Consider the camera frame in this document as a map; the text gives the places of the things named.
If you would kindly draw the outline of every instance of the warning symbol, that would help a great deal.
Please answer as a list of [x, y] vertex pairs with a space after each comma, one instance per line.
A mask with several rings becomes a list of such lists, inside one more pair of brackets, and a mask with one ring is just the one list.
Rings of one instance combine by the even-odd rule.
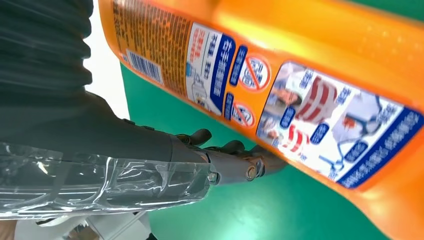
[[253, 127], [255, 124], [255, 117], [252, 111], [248, 107], [236, 102], [232, 108], [232, 119], [244, 127]]
[[267, 87], [270, 78], [270, 68], [264, 60], [256, 56], [246, 57], [240, 72], [243, 86], [252, 91], [260, 91]]

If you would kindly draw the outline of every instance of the green surface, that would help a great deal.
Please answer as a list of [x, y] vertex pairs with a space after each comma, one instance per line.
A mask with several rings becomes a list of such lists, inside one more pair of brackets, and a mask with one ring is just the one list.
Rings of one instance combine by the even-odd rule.
[[[424, 20], [422, 0], [358, 0]], [[208, 145], [254, 144], [122, 67], [131, 120], [173, 134], [207, 128]], [[214, 187], [201, 202], [153, 211], [159, 240], [383, 240], [350, 202], [289, 166], [246, 184]]]

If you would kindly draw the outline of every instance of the white background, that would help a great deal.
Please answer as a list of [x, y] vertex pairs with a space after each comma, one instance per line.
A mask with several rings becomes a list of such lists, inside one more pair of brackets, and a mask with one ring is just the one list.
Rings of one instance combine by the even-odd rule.
[[85, 89], [104, 98], [119, 118], [130, 119], [120, 62], [103, 34], [98, 0], [94, 0], [90, 21], [92, 32], [85, 42], [91, 48], [91, 57], [84, 61], [84, 66], [91, 71], [93, 83]]

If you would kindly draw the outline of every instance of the detergent bottle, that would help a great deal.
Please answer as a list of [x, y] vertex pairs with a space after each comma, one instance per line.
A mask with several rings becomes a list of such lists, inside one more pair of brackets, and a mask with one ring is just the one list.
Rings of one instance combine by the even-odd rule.
[[101, 0], [133, 72], [424, 239], [424, 24], [334, 0]]

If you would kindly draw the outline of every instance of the metal bolt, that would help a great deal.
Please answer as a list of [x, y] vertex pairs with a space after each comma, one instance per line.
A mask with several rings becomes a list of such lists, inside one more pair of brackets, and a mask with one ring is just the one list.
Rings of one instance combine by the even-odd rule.
[[250, 166], [246, 171], [246, 178], [248, 181], [252, 181], [256, 178], [257, 170], [255, 166]]
[[207, 179], [211, 184], [215, 184], [218, 180], [218, 173], [217, 172], [211, 172], [209, 175], [207, 175]]

